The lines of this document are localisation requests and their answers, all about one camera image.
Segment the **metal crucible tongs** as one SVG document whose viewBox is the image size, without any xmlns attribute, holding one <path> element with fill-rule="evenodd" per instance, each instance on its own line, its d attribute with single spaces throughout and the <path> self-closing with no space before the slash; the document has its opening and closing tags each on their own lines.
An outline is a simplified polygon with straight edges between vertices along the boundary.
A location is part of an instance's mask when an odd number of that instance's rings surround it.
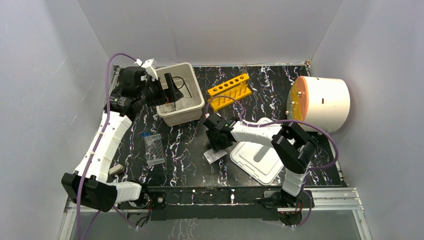
<svg viewBox="0 0 424 240">
<path fill-rule="evenodd" d="M 175 103 L 167 103 L 163 105 L 163 112 L 164 113 L 171 113 L 174 112 L 176 110 L 176 105 Z"/>
</svg>

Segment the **black wire ring stand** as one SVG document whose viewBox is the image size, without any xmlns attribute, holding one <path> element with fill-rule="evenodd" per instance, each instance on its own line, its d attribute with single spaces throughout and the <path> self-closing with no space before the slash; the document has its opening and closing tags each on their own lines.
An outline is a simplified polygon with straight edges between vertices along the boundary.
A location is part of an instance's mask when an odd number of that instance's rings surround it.
<svg viewBox="0 0 424 240">
<path fill-rule="evenodd" d="M 179 80 L 182 80 L 182 85 L 181 85 L 180 87 L 177 87 L 177 89 L 179 90 L 179 89 L 181 89 L 181 88 L 185 87 L 185 88 L 186 88 L 186 90 L 187 90 L 187 92 L 188 92 L 188 94 L 189 94 L 189 96 L 190 96 L 190 98 L 192 98 L 192 97 L 193 97 L 193 96 L 192 96 L 192 94 L 191 94 L 191 92 L 190 92 L 190 90 L 189 90 L 189 88 L 188 88 L 188 85 L 186 84 L 185 78 L 182 78 L 182 77 L 180 77 L 180 76 L 174 76 L 174 77 L 172 77 L 172 79 L 179 79 Z"/>
</svg>

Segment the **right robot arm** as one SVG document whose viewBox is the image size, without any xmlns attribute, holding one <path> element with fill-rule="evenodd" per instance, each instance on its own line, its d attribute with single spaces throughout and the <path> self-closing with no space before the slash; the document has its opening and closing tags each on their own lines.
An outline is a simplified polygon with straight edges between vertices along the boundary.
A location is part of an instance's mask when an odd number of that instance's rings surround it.
<svg viewBox="0 0 424 240">
<path fill-rule="evenodd" d="M 211 152 L 225 154 L 233 146 L 231 161 L 260 184 L 269 185 L 285 170 L 280 191 L 265 193 L 259 204 L 295 207 L 301 201 L 302 185 L 318 143 L 297 122 L 276 123 L 264 117 L 257 123 L 245 123 L 214 113 L 203 124 Z"/>
</svg>

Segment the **white bin lid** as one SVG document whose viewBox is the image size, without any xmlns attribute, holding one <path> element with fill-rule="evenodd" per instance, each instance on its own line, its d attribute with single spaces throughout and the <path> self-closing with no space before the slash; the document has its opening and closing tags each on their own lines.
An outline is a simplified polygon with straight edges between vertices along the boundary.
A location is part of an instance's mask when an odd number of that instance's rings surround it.
<svg viewBox="0 0 424 240">
<path fill-rule="evenodd" d="M 281 173 L 284 165 L 275 149 L 272 147 L 272 136 L 280 131 L 280 126 L 272 124 L 266 117 L 254 123 L 254 127 L 237 121 L 230 131 L 237 145 L 230 152 L 231 161 L 261 185 L 270 185 Z"/>
</svg>

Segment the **white plastic packet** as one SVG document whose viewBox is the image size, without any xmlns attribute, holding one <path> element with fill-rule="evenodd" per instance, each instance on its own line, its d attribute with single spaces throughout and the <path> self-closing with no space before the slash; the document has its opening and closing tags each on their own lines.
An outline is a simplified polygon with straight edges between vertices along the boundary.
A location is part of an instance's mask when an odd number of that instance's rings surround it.
<svg viewBox="0 0 424 240">
<path fill-rule="evenodd" d="M 211 165 L 212 163 L 218 161 L 219 159 L 225 157 L 228 154 L 226 150 L 214 151 L 213 149 L 209 149 L 203 153 L 203 156 L 207 160 L 207 162 Z"/>
</svg>

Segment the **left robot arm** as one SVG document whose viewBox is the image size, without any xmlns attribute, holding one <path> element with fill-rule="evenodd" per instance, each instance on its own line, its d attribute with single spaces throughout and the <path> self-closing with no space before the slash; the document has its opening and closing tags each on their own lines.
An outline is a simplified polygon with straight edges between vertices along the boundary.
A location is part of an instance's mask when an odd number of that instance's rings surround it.
<svg viewBox="0 0 424 240">
<path fill-rule="evenodd" d="M 137 208 L 147 206 L 149 194 L 141 183 L 135 180 L 108 182 L 112 160 L 122 138 L 144 106 L 170 104 L 184 96 L 170 72 L 159 77 L 155 70 L 130 66 L 119 71 L 117 81 L 108 95 L 100 126 L 87 153 L 75 170 L 64 173 L 61 179 L 73 203 L 101 212 L 108 212 L 115 205 L 128 201 Z"/>
</svg>

